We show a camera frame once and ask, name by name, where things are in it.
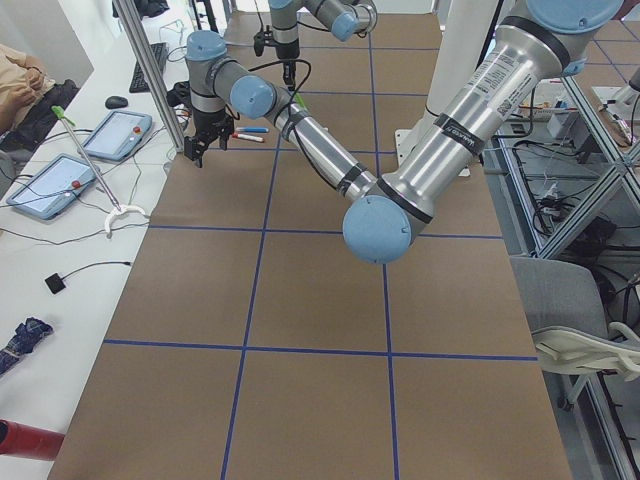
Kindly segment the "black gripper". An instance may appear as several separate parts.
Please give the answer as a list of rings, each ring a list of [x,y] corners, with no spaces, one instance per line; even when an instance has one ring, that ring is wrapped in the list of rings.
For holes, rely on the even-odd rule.
[[[228,149],[228,141],[234,132],[234,117],[226,110],[216,112],[193,111],[195,135],[184,137],[184,155],[197,168],[203,167],[203,155],[206,145],[219,141],[221,150]]]
[[[293,61],[297,59],[300,55],[300,48],[298,42],[289,42],[289,43],[275,43],[276,55],[279,60],[286,60],[287,62],[283,62],[283,74],[282,79],[284,84],[289,90],[295,90],[296,83],[296,62]]]

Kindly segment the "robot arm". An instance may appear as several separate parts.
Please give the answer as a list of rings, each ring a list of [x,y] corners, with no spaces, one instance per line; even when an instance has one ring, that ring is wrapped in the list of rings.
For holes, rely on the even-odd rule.
[[[354,35],[366,36],[378,21],[378,11],[372,1],[270,0],[268,6],[270,44],[283,63],[283,82],[290,91],[297,87],[296,60],[300,56],[301,10],[308,12],[318,22],[318,28],[328,31],[341,42]]]
[[[188,37],[186,65],[196,132],[184,144],[200,161],[233,131],[232,116],[268,120],[316,173],[351,201],[343,236],[360,259],[400,258],[429,224],[437,198],[545,79],[579,73],[595,33],[621,9],[618,1],[518,1],[494,30],[494,47],[454,82],[456,95],[396,134],[399,166],[372,175],[301,105],[292,92],[245,69],[211,30]]]

